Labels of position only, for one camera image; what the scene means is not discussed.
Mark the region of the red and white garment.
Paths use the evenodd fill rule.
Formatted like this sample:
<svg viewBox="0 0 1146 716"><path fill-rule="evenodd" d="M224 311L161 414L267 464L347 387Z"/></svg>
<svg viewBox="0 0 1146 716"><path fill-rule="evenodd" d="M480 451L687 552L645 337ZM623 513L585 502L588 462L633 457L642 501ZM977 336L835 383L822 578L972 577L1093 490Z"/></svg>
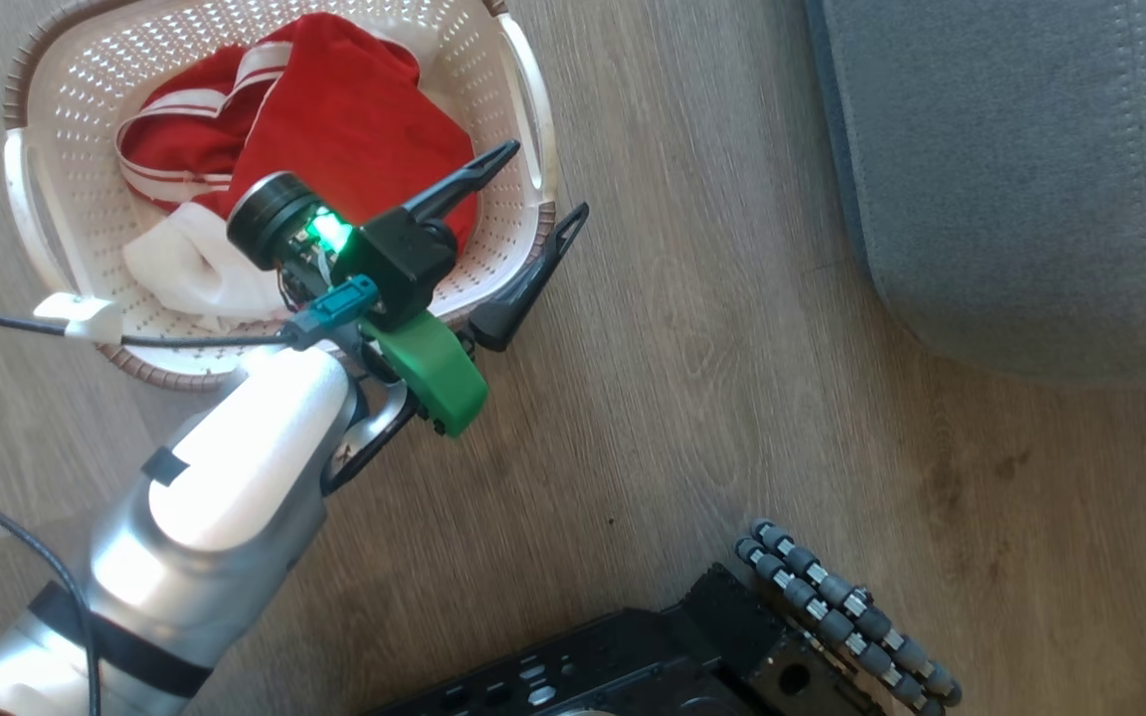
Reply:
<svg viewBox="0 0 1146 716"><path fill-rule="evenodd" d="M277 278L227 237L231 210L289 172L364 223L472 160L419 63L405 37L313 13L162 82L115 133L124 181L165 214L124 246L129 275L209 330L283 316Z"/></svg>

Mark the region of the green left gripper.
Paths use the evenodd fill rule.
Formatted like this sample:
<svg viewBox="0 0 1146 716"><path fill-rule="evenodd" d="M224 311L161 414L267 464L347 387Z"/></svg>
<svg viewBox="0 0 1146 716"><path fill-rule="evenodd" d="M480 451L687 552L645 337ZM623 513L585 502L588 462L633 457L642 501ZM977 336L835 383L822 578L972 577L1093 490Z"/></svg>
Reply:
<svg viewBox="0 0 1146 716"><path fill-rule="evenodd" d="M470 196L482 191L519 150L521 142L508 139L406 200L402 205L408 217L406 230L431 231L433 226L444 226L448 233L452 213ZM554 225L554 233L547 236L536 259L499 294L470 313L469 335L477 348L487 352L509 348L588 217L590 205L582 200ZM362 326L391 370L427 409L429 418L444 427L446 436L457 439L473 424L489 395L489 386L452 326L431 310L419 312L397 329L382 329L370 320L364 320Z"/></svg>

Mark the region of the grey fabric sofa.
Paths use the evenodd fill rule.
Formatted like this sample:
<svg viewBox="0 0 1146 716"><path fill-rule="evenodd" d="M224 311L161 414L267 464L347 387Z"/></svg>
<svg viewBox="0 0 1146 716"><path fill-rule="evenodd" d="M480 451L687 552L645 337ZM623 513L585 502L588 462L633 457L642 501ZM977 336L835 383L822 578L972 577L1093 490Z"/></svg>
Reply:
<svg viewBox="0 0 1146 716"><path fill-rule="evenodd" d="M806 0L851 244L924 349L1146 384L1146 0Z"/></svg>

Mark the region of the white woven plastic laundry basket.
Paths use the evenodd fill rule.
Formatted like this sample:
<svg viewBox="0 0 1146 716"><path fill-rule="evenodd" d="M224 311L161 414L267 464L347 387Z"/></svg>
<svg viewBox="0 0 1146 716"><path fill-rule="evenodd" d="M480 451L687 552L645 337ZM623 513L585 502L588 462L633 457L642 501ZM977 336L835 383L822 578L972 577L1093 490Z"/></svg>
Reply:
<svg viewBox="0 0 1146 716"><path fill-rule="evenodd" d="M124 263L123 246L162 213L123 181L115 129L194 61L313 11L427 41L423 85L474 148L521 142L478 196L474 233L433 313L460 326L536 262L556 222L558 141L537 61L504 0L74 0L15 55L3 100L6 194L46 291L117 304L131 335L201 336Z"/></svg>

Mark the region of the grey roller wheel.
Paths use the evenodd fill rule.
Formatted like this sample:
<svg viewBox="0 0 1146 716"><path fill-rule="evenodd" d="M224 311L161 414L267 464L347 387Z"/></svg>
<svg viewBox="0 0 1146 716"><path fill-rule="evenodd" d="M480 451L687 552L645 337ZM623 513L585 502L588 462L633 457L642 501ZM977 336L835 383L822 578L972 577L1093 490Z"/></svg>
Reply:
<svg viewBox="0 0 1146 716"><path fill-rule="evenodd" d="M782 591L790 616L823 652L859 667L915 716L945 716L961 703L961 683L945 666L897 630L872 593L829 571L782 526L752 524L735 554Z"/></svg>

